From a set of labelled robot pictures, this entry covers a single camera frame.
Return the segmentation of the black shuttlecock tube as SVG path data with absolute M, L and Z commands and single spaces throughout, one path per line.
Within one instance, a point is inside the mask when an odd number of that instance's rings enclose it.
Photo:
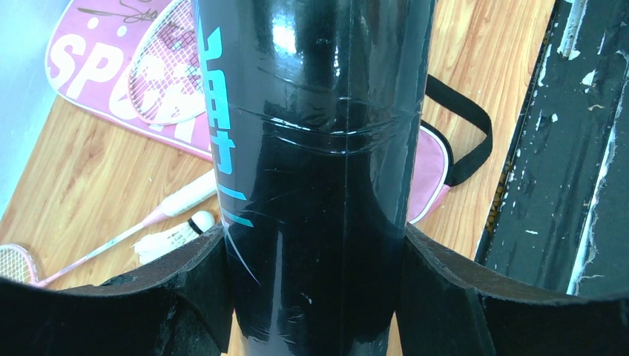
M 384 355 L 433 1 L 194 1 L 246 355 Z

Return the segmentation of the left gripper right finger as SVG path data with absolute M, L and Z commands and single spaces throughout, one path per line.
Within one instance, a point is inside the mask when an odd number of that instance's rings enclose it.
M 405 355 L 626 355 L 628 294 L 577 297 L 484 267 L 413 225 L 396 317 Z

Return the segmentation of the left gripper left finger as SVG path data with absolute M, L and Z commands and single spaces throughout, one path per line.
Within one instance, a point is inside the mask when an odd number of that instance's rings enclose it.
M 99 286 L 1 280 L 3 355 L 221 355 L 231 322 L 219 226 Z

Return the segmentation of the white shuttlecock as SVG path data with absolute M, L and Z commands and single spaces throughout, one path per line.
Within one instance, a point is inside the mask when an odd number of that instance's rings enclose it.
M 215 219 L 212 213 L 198 211 L 186 222 L 166 231 L 145 235 L 133 244 L 134 252 L 141 265 L 148 264 L 195 240 L 214 225 Z

